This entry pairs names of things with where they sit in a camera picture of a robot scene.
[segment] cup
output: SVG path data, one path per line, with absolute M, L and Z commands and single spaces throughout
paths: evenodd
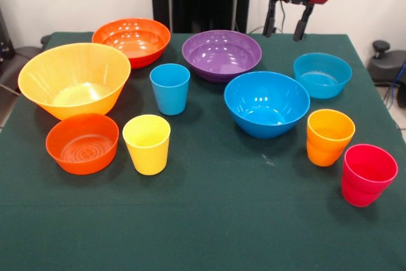
M 307 120 L 307 153 L 318 166 L 333 165 L 355 133 L 355 124 L 346 114 L 320 109 Z
M 189 70 L 176 63 L 165 63 L 151 71 L 150 80 L 160 112 L 175 116 L 184 111 L 189 79 Z
M 156 175 L 164 170 L 170 134 L 169 123 L 153 114 L 134 117 L 126 123 L 122 136 L 137 172 Z
M 398 174 L 396 160 L 380 147 L 358 144 L 344 155 L 341 192 L 359 208 L 373 203 Z

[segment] blue cable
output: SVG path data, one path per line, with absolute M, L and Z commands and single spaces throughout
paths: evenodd
M 403 62 L 402 68 L 400 69 L 398 75 L 396 76 L 396 79 L 391 83 L 391 87 L 390 87 L 390 90 L 391 90 L 391 105 L 388 107 L 388 110 L 389 110 L 389 109 L 392 107 L 392 105 L 393 105 L 393 99 L 394 99 L 393 91 L 394 91 L 395 85 L 396 85 L 396 83 L 398 82 L 399 78 L 402 76 L 402 74 L 403 74 L 403 72 L 405 71 L 405 69 L 406 69 L 406 60 Z

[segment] orange bowl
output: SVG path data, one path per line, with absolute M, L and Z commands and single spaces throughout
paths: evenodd
M 119 128 L 101 114 L 79 114 L 59 122 L 45 141 L 48 154 L 71 174 L 101 171 L 117 152 Z
M 109 22 L 99 28 L 92 43 L 106 44 L 122 51 L 133 69 L 156 61 L 165 51 L 171 33 L 160 22 L 146 18 L 127 18 Z

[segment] dark green cloth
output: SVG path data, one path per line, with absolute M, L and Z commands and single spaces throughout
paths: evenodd
M 148 78 L 162 63 L 186 65 L 174 34 L 163 56 L 134 70 L 108 116 L 120 129 L 159 114 Z M 20 97 L 0 133 L 1 270 L 405 270 L 406 146 L 350 40 L 344 35 L 253 35 L 256 70 L 293 76 L 294 59 L 320 51 L 346 60 L 353 77 L 310 112 L 348 114 L 351 142 L 388 150 L 398 178 L 368 208 L 341 197 L 341 157 L 318 168 L 306 156 L 306 118 L 272 140 L 241 131 L 223 101 L 225 86 L 192 73 L 184 113 L 172 127 L 167 168 L 138 174 L 122 137 L 113 163 L 90 176 L 60 169 L 45 149 L 57 120 Z M 48 48 L 89 41 L 55 33 Z

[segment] yellow cup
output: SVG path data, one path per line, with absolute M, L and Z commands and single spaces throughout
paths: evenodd
M 355 124 L 346 114 L 320 109 L 307 120 L 307 154 L 318 166 L 333 165 L 355 133 Z
M 143 175 L 156 175 L 164 170 L 171 127 L 162 117 L 145 114 L 127 122 L 122 136 L 135 169 Z

